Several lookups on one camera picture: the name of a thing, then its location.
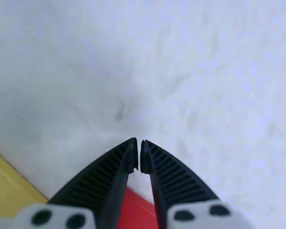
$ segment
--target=black hole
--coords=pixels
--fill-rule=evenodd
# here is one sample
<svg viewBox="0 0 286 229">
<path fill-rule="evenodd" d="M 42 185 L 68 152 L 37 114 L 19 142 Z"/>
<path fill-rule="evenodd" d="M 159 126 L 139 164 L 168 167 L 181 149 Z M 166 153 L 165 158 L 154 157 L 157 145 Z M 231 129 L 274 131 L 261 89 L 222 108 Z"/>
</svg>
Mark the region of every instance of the black hole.
<svg viewBox="0 0 286 229">
<path fill-rule="evenodd" d="M 210 215 L 212 216 L 228 216 L 230 215 L 229 209 L 222 205 L 213 205 L 210 208 Z"/>
<path fill-rule="evenodd" d="M 50 210 L 41 210 L 32 217 L 32 224 L 35 226 L 41 226 L 47 223 L 51 216 L 52 213 Z"/>
<path fill-rule="evenodd" d="M 78 229 L 84 226 L 86 218 L 82 214 L 76 214 L 68 218 L 67 228 L 68 229 Z"/>
<path fill-rule="evenodd" d="M 177 221 L 189 221 L 189 220 L 194 220 L 195 217 L 191 212 L 183 210 L 176 212 L 174 219 Z"/>
</svg>

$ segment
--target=red object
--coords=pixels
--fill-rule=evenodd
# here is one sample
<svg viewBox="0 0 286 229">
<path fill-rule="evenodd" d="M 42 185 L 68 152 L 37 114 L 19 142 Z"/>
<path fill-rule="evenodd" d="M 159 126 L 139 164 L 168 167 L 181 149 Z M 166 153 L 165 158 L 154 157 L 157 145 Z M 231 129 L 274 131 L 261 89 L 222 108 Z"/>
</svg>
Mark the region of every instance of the red object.
<svg viewBox="0 0 286 229">
<path fill-rule="evenodd" d="M 127 188 L 118 229 L 158 229 L 153 204 Z"/>
</svg>

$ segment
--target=white plastic part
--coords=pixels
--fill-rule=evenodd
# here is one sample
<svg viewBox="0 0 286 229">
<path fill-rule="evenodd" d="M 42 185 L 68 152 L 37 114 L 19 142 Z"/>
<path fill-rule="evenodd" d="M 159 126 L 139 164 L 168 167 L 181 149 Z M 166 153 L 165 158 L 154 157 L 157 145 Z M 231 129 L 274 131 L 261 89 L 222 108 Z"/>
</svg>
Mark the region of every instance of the white plastic part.
<svg viewBox="0 0 286 229">
<path fill-rule="evenodd" d="M 227 215 L 210 214 L 213 206 L 223 207 L 229 211 Z M 186 216 L 178 219 L 177 213 L 187 212 L 193 217 Z M 241 213 L 220 200 L 179 204 L 172 206 L 167 212 L 167 229 L 253 229 Z"/>
<path fill-rule="evenodd" d="M 51 217 L 43 224 L 35 225 L 34 216 L 41 211 L 49 211 Z M 84 217 L 80 227 L 69 228 L 68 220 L 74 215 Z M 33 204 L 22 209 L 7 227 L 8 229 L 96 229 L 93 213 L 85 208 L 75 208 L 51 204 Z"/>
</svg>

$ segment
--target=white surface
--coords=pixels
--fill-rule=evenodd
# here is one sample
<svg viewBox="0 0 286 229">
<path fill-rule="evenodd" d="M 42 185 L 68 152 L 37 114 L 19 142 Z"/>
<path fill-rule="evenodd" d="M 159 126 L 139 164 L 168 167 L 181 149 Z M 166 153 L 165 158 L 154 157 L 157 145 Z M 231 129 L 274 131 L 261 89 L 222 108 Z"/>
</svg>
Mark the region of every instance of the white surface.
<svg viewBox="0 0 286 229">
<path fill-rule="evenodd" d="M 0 153 L 51 197 L 132 136 L 286 229 L 286 0 L 0 0 Z"/>
</svg>

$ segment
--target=yellow object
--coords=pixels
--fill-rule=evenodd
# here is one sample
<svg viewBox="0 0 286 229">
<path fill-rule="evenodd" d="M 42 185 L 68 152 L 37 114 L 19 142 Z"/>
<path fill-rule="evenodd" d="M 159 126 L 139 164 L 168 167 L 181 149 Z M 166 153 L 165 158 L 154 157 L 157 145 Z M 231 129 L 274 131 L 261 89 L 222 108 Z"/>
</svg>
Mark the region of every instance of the yellow object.
<svg viewBox="0 0 286 229">
<path fill-rule="evenodd" d="M 0 157 L 0 217 L 13 217 L 21 208 L 47 199 Z"/>
</svg>

